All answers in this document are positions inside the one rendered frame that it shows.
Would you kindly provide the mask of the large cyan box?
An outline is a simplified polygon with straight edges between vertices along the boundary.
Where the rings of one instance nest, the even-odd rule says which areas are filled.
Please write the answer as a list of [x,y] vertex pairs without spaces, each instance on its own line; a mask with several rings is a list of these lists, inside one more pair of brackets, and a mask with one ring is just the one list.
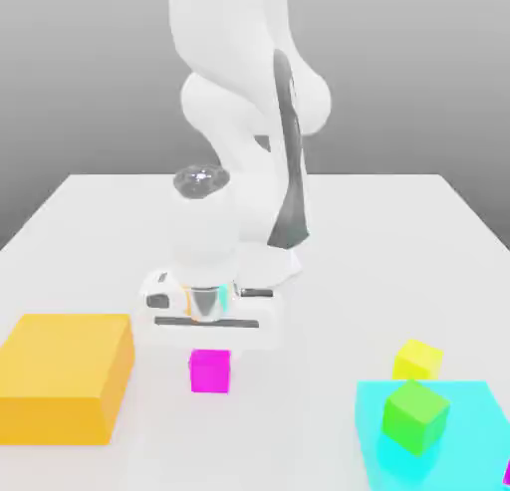
[[510,491],[510,421],[481,380],[426,383],[450,401],[445,431],[415,457],[382,432],[383,406],[400,383],[361,380],[355,424],[371,491]]

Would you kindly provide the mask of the large orange box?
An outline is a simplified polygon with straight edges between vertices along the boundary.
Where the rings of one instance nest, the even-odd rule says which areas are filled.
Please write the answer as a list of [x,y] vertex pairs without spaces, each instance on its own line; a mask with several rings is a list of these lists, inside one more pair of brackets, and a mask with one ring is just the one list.
[[127,314],[26,314],[0,345],[0,445],[107,445],[134,364]]

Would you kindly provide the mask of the small green cube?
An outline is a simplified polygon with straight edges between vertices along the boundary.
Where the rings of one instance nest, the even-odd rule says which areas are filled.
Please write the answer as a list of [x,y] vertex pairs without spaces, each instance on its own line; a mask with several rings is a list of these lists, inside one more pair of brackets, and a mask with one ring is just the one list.
[[415,457],[442,436],[450,401],[416,380],[407,380],[385,400],[382,433]]

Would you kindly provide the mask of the small yellow cube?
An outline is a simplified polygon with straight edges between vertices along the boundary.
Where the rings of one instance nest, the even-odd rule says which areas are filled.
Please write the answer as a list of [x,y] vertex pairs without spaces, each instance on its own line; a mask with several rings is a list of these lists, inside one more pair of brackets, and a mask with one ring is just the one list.
[[437,380],[443,351],[418,340],[408,340],[397,352],[393,379]]

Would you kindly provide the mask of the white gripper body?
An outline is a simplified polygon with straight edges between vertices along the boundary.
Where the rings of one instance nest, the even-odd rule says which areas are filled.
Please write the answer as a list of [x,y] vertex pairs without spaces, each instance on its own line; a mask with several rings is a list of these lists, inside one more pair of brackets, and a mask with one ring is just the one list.
[[143,344],[189,350],[262,351],[278,346],[282,307],[277,297],[242,297],[212,321],[194,321],[180,310],[139,306],[135,336]]

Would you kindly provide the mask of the small magenta cube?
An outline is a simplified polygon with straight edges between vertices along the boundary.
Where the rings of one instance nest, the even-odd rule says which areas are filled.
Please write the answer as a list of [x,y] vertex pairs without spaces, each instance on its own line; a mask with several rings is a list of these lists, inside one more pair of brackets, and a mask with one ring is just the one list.
[[188,361],[191,391],[228,393],[230,357],[230,352],[225,350],[193,350]]

